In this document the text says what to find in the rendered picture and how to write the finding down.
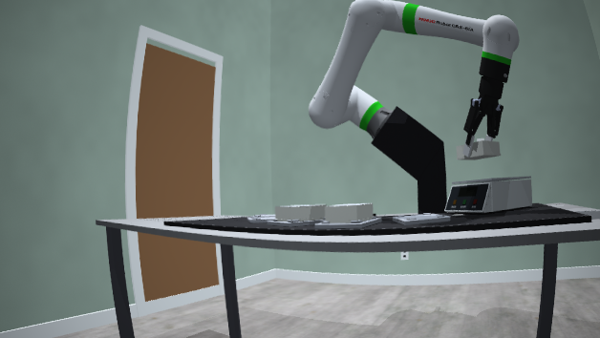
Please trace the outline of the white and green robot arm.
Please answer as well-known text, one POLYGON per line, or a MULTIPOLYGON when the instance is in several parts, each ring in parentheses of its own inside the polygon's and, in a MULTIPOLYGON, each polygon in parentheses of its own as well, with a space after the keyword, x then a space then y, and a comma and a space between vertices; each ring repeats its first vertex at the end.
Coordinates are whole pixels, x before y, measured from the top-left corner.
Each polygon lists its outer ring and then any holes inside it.
POLYGON ((332 64, 309 106, 311 121, 318 127, 351 121, 374 139, 391 115, 391 110, 354 86, 381 28, 481 46, 479 74, 501 83, 507 82, 512 54, 520 42, 515 23, 504 15, 481 20, 392 0, 355 0, 332 64))

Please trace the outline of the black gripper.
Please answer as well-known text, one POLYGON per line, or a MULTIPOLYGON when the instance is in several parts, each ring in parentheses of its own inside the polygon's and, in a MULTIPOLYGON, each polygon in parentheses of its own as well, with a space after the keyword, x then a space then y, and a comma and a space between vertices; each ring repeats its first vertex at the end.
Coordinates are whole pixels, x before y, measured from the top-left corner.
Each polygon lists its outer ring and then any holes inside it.
POLYGON ((487 115, 487 135, 485 140, 492 141, 493 138, 498 135, 502 111, 504 109, 504 106, 499 104, 499 99, 502 98, 503 88, 504 83, 497 82, 483 76, 481 77, 479 88, 480 96, 478 99, 471 99, 470 110, 463 128, 463 130, 467 132, 463 154, 467 157, 469 157, 471 154, 475 138, 474 135, 476 134, 482 122, 482 118, 485 115, 487 115))

